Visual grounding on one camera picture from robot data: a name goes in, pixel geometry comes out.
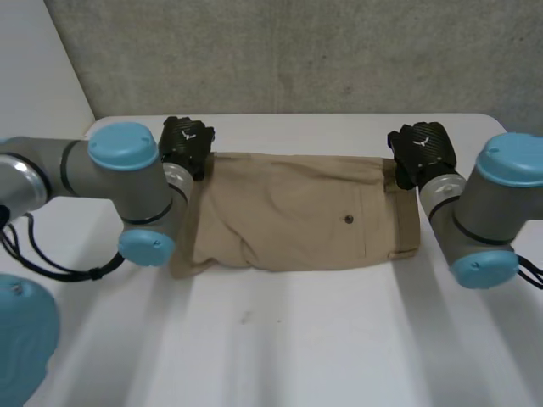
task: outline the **khaki pants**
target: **khaki pants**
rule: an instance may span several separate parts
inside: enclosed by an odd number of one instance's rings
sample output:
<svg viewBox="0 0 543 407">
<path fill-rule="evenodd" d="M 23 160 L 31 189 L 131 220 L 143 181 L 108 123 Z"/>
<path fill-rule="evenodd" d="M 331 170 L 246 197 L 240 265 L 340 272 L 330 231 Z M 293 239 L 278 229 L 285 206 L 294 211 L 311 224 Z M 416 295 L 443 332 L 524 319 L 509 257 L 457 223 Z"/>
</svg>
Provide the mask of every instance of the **khaki pants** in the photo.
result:
<svg viewBox="0 0 543 407">
<path fill-rule="evenodd" d="M 380 158 L 216 153 L 196 183 L 171 274 L 217 263 L 341 270 L 412 256 L 417 197 L 395 185 L 394 169 Z"/>
</svg>

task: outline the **light blue joint cap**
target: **light blue joint cap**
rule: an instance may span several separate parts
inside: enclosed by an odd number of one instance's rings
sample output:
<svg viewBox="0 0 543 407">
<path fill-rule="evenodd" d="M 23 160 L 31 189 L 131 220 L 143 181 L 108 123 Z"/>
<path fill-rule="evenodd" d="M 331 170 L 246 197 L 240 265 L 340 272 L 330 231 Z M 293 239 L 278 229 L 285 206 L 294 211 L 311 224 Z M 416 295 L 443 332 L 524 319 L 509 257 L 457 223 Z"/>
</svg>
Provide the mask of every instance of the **light blue joint cap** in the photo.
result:
<svg viewBox="0 0 543 407">
<path fill-rule="evenodd" d="M 492 137 L 477 157 L 477 169 L 506 187 L 543 187 L 543 137 L 505 133 Z"/>
<path fill-rule="evenodd" d="M 59 312 L 42 286 L 0 274 L 0 405 L 23 405 L 59 343 Z"/>
<path fill-rule="evenodd" d="M 139 123 L 114 123 L 96 131 L 88 142 L 88 155 L 101 167 L 134 171 L 159 157 L 151 131 Z"/>
<path fill-rule="evenodd" d="M 164 233 L 131 229 L 119 236 L 119 253 L 137 265 L 163 265 L 168 262 L 175 243 Z"/>
<path fill-rule="evenodd" d="M 518 256 L 506 250 L 470 254 L 454 262 L 451 272 L 465 288 L 491 288 L 518 273 Z"/>
</svg>

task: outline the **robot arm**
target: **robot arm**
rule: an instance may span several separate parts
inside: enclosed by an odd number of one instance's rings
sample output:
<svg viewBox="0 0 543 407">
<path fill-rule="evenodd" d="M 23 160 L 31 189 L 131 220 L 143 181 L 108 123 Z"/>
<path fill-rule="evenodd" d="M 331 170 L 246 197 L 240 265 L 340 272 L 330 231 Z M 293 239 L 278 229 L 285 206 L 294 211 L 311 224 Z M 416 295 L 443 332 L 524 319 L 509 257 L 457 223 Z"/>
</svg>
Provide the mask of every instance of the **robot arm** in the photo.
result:
<svg viewBox="0 0 543 407">
<path fill-rule="evenodd" d="M 201 122 L 170 117 L 159 146 L 138 123 L 107 125 L 89 141 L 8 139 L 0 145 L 1 227 L 57 196 L 110 199 L 124 226 L 122 257 L 162 265 L 213 137 Z"/>
<path fill-rule="evenodd" d="M 527 220 L 543 219 L 543 137 L 490 139 L 466 181 L 439 123 L 389 134 L 400 187 L 417 187 L 421 205 L 458 283 L 489 288 L 518 273 L 511 243 Z"/>
</svg>

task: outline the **white table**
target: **white table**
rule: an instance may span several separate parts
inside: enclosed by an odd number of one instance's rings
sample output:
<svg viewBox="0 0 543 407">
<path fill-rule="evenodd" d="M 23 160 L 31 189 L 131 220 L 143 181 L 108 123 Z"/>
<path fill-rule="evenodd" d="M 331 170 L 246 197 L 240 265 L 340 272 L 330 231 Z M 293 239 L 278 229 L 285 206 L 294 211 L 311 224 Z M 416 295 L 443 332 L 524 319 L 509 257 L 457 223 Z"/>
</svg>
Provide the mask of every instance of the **white table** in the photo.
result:
<svg viewBox="0 0 543 407">
<path fill-rule="evenodd" d="M 480 114 L 192 117 L 215 127 L 215 151 L 384 157 L 389 131 L 437 120 L 465 176 L 503 132 Z M 89 134 L 132 120 L 158 139 L 164 118 L 107 118 Z M 73 267 L 105 263 L 120 229 L 109 202 L 59 198 L 36 212 L 38 242 Z M 488 292 L 459 287 L 425 218 L 422 230 L 414 259 L 283 274 L 216 267 L 185 281 L 124 264 L 100 282 L 62 285 L 2 254 L 3 271 L 42 282 L 62 314 L 53 369 L 28 405 L 542 405 L 541 293 L 520 278 Z M 538 265 L 540 235 L 528 224 L 515 245 Z"/>
</svg>

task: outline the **concrete wall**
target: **concrete wall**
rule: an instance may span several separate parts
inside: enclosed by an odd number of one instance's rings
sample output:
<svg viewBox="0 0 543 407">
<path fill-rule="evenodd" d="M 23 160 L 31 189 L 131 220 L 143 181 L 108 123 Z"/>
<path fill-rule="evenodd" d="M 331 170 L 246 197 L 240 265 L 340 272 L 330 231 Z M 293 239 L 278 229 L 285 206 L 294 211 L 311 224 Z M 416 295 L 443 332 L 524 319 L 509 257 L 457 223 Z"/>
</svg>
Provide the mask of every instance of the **concrete wall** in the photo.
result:
<svg viewBox="0 0 543 407">
<path fill-rule="evenodd" d="M 46 0 L 97 117 L 479 112 L 543 133 L 537 0 Z"/>
</svg>

